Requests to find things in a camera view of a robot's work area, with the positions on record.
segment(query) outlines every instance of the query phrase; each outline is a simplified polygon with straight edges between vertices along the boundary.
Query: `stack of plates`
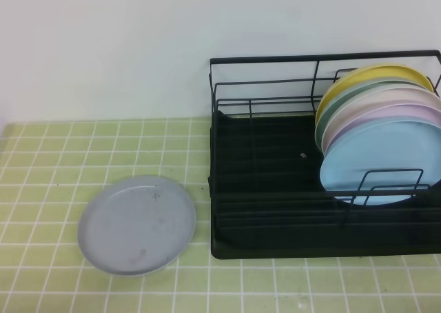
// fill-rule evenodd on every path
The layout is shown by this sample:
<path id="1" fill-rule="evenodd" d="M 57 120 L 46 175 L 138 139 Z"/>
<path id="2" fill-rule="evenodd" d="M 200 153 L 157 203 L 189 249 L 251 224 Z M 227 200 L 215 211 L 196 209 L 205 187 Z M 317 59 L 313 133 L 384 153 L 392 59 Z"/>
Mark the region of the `stack of plates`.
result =
<path id="1" fill-rule="evenodd" d="M 335 82 L 318 106 L 315 138 L 325 155 L 326 190 L 357 190 L 370 170 L 384 172 L 368 173 L 361 190 L 412 189 L 419 170 L 420 183 L 441 179 L 441 99 L 423 74 L 404 65 L 359 68 Z M 406 198 L 371 196 L 367 205 Z"/>

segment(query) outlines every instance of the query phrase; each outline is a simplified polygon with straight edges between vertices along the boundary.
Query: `gray plate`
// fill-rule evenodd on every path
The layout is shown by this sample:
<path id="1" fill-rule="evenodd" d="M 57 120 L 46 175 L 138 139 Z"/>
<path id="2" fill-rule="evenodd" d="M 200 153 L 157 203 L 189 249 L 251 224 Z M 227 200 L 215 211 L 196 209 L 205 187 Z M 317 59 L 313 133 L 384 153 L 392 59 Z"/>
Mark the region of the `gray plate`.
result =
<path id="1" fill-rule="evenodd" d="M 195 225 L 193 201 L 181 186 L 139 176 L 115 183 L 89 203 L 79 222 L 78 245 L 100 270 L 146 274 L 173 261 Z"/>

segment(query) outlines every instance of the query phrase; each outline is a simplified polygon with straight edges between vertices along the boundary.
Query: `countertop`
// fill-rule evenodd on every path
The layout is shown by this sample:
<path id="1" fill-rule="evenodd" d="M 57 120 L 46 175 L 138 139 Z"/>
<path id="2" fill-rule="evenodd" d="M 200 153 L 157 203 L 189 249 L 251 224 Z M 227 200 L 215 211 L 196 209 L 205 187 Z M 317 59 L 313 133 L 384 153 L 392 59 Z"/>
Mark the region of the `countertop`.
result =
<path id="1" fill-rule="evenodd" d="M 7 125 L 0 139 L 3 312 L 438 313 L 441 254 L 219 261 L 209 252 L 208 119 Z M 110 276 L 76 246 L 104 185 L 153 174 L 178 181 L 197 213 L 177 261 Z"/>

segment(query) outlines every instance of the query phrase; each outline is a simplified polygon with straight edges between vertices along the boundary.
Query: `white wall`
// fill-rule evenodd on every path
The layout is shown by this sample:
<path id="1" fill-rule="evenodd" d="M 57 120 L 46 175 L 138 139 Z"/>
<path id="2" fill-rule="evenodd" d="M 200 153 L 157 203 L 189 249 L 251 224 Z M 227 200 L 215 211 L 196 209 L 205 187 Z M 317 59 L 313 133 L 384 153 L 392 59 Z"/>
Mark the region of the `white wall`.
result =
<path id="1" fill-rule="evenodd" d="M 209 114 L 208 59 L 441 49 L 440 0 L 0 0 L 0 117 Z"/>

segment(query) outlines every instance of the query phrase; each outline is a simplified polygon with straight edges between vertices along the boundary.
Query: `dish rack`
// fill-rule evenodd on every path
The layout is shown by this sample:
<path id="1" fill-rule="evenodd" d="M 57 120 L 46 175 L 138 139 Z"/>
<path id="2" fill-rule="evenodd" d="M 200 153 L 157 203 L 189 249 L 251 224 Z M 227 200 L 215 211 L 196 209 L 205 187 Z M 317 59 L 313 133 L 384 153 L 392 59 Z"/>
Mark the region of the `dish rack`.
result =
<path id="1" fill-rule="evenodd" d="M 210 60 L 209 188 L 211 249 L 216 258 L 441 252 L 441 182 L 432 187 L 420 183 L 424 170 L 369 170 L 356 191 L 326 192 L 320 184 L 323 155 L 314 141 L 314 115 L 322 98 L 318 84 L 330 86 L 342 73 L 353 70 L 345 67 L 351 61 L 393 59 L 400 62 L 404 58 L 432 59 L 441 65 L 441 54 L 437 50 Z M 330 62 L 341 63 L 341 67 L 334 75 L 319 75 L 320 66 Z M 257 63 L 312 63 L 314 73 L 300 79 L 219 82 L 213 79 L 219 66 Z M 437 95 L 440 80 L 441 75 L 435 85 L 432 83 Z M 310 87 L 301 95 L 294 89 L 289 96 L 217 96 L 221 88 L 269 87 L 281 83 L 310 83 Z M 283 110 L 274 110 L 274 106 Z M 230 111 L 237 107 L 247 111 Z M 420 176 L 415 183 L 385 184 L 361 191 L 363 181 L 372 172 L 417 172 Z M 370 196 L 386 195 L 409 198 L 389 205 L 369 205 Z M 348 199 L 344 202 L 334 198 L 336 196 Z M 365 197 L 364 205 L 353 204 L 357 196 Z"/>

